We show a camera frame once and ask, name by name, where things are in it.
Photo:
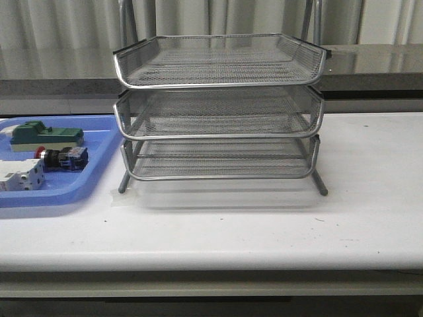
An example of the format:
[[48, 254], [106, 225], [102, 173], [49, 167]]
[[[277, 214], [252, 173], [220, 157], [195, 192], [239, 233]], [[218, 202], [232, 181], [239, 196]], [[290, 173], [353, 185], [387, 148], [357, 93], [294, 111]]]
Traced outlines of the red emergency stop push button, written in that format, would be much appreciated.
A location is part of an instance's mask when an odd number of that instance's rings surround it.
[[41, 159], [44, 169], [79, 171], [83, 170], [89, 162], [88, 148], [64, 147], [61, 150], [46, 149], [40, 146], [34, 153], [35, 159]]

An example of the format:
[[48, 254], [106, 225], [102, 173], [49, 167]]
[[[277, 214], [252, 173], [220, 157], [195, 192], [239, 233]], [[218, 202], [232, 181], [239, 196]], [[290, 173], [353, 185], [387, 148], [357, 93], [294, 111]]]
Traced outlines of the silver mesh top tray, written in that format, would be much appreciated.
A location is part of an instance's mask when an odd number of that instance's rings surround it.
[[331, 52], [285, 34], [155, 36], [113, 53], [133, 90], [312, 85]]

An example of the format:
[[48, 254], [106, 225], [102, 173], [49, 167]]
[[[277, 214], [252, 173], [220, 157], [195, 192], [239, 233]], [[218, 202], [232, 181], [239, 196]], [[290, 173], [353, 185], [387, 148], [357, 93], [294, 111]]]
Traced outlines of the blue plastic tray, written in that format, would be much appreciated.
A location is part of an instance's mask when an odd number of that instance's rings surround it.
[[32, 116], [1, 121], [1, 129], [30, 120], [40, 120], [48, 127], [79, 128], [84, 132], [83, 146], [89, 163], [82, 171], [53, 171], [45, 174], [39, 190], [1, 192], [1, 207], [64, 205], [91, 194], [108, 166], [122, 136], [113, 115]]

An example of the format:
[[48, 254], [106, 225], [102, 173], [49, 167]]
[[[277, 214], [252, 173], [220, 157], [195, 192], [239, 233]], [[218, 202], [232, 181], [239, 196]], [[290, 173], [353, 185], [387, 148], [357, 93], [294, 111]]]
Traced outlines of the green and beige electrical block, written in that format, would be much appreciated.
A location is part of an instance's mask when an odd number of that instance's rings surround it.
[[72, 127], [47, 127], [43, 121], [28, 121], [14, 128], [10, 145], [14, 152], [35, 151], [38, 147], [60, 150], [84, 143], [84, 132]]

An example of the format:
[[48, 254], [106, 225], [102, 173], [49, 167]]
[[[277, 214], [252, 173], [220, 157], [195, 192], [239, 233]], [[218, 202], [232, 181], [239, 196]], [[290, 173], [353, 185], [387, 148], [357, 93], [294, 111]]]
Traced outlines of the white circuit breaker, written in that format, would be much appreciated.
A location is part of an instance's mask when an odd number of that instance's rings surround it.
[[45, 180], [41, 159], [1, 160], [2, 192], [38, 190]]

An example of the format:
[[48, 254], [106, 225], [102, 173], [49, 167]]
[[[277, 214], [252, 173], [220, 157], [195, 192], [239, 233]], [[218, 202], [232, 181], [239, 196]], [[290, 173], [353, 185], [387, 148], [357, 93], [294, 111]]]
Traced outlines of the grey metal rack frame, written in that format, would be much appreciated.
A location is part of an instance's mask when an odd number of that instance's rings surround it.
[[[138, 41], [137, 35], [137, 26], [135, 23], [135, 13], [133, 1], [119, 0], [119, 18], [120, 18], [120, 46], [126, 47], [128, 45], [128, 29], [130, 29], [130, 34], [132, 39], [136, 42]], [[303, 23], [301, 29], [301, 39], [305, 40], [308, 36], [309, 24], [311, 19], [312, 10], [315, 10], [314, 13], [314, 27], [313, 31], [313, 41], [316, 44], [321, 43], [321, 12], [322, 12], [322, 1], [306, 1], [305, 9], [303, 15]], [[325, 186], [322, 178], [320, 177], [317, 170], [311, 173], [311, 177], [319, 191], [323, 196], [328, 195], [328, 189]]]

